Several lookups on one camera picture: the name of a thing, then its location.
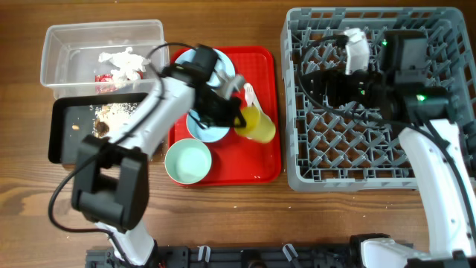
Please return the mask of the light blue bowl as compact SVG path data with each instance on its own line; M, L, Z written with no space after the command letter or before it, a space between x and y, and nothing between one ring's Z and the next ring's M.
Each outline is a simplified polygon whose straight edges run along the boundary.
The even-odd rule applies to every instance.
M200 122L199 114L190 110L187 114L186 125L189 134L204 143L214 143L223 139L229 132L229 127L206 127Z

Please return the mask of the yellow plastic cup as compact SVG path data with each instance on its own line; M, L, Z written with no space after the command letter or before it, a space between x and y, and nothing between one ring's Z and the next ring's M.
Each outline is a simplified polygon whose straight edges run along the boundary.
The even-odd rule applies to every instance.
M245 119L244 127L235 127L237 135L251 139L259 143L269 143L276 134L276 126L263 111L255 106L240 110Z

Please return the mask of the food scraps and rice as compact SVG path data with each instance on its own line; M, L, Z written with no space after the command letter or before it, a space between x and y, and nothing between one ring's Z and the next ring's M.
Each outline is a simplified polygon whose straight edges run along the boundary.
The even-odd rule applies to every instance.
M66 129L82 138L93 135L102 138L120 129L137 109L138 103L107 103L74 106L66 112Z

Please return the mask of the red snack wrapper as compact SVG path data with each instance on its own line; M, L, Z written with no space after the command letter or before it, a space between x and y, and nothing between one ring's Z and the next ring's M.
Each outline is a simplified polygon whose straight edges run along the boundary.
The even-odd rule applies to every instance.
M99 83L99 85L95 86L97 94L106 94L116 90L111 74L96 75L95 82Z

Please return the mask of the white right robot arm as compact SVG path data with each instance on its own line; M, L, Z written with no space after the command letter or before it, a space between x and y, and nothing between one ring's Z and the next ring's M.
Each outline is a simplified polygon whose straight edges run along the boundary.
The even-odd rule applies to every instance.
M321 42L346 51L346 65L306 73L309 56ZM460 128L451 94L427 86L427 36L418 30L383 33L381 59L370 70L370 45L361 29L325 36L297 54L295 84L313 106L332 114L355 102L379 109L375 124L389 125L411 164L422 198L430 249L420 252L384 234L350 239L352 267L473 267L475 193L460 146Z

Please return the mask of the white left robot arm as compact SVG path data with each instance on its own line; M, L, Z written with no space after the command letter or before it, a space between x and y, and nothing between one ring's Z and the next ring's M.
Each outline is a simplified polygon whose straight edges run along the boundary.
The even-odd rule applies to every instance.
M149 160L169 129L195 110L206 127L243 127L241 101L232 95L245 83L241 74L222 75L209 86L219 55L200 45L191 61L156 73L157 86L132 117L103 138L87 135L80 144L73 179L72 207L108 236L124 267L157 267L156 241L142 217L149 202Z

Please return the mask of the grey dishwasher rack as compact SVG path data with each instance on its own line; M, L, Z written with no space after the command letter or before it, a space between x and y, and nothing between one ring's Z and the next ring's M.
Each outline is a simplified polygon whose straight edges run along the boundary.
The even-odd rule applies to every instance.
M454 97L457 121L475 121L475 61L465 19L454 7L296 7L280 35L286 88L286 158L289 186L296 191L416 189L413 171L390 127L377 127L377 109L341 106L360 121L313 106L297 84L297 70L340 68L345 53L329 40L360 28L370 46L370 69L379 69L385 31L418 30L428 40L428 86Z

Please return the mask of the white plastic spoon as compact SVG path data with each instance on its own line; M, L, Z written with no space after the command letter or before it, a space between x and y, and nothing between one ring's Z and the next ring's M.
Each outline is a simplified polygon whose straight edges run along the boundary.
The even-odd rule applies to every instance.
M256 108L258 108L261 112L263 111L263 109L262 109L262 107L261 107L261 105L260 105L260 102L258 101L256 95L254 96L252 103L253 103L253 105L256 106Z

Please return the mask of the white plastic fork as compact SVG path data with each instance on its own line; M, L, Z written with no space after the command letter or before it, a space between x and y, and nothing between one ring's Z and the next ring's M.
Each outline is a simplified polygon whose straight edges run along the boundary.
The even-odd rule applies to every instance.
M254 88L253 86L250 84L250 83L246 83L244 86L243 86L244 90L245 90L245 102L247 104L247 107L250 107L254 104L254 100L255 100L255 93L254 93Z

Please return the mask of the light blue plate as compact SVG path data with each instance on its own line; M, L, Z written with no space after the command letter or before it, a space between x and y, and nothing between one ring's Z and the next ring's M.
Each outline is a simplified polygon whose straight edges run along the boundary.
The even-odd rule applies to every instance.
M219 77L217 76L219 72L224 72L229 77L234 77L236 74L234 64L232 63L231 59L218 49L214 49L214 51L219 55L219 59L214 67L214 73L208 81L208 85L211 87L217 87L220 85ZM186 50L185 52L179 54L174 63L182 64L184 62L190 62L193 59L195 53L196 52L192 49Z

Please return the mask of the red serving tray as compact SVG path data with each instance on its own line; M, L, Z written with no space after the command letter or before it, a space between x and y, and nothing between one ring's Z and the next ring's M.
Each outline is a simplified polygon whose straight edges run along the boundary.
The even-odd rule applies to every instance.
M260 46L221 47L231 59L235 72L254 87L257 99L267 116L279 126L274 58ZM251 185L268 183L281 172L280 135L261 144L238 136L234 130L220 141L207 145L212 165L207 176L194 187Z

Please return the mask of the mint green bowl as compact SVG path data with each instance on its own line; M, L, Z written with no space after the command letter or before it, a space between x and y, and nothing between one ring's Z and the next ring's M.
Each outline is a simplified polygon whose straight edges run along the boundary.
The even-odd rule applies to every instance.
M209 173L211 165L212 156L208 147L192 138L175 142L164 159L169 177L183 185L202 181Z

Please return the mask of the clear plastic bin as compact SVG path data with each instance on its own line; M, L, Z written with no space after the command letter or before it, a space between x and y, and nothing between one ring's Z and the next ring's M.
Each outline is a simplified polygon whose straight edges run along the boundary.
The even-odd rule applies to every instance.
M117 69L109 62L99 63L101 53L132 47L133 54L146 57L164 43L164 28L157 19L53 25L45 36L40 83L52 89L56 99L97 95L95 76ZM149 92L155 79L146 71L141 80L113 83L112 94Z

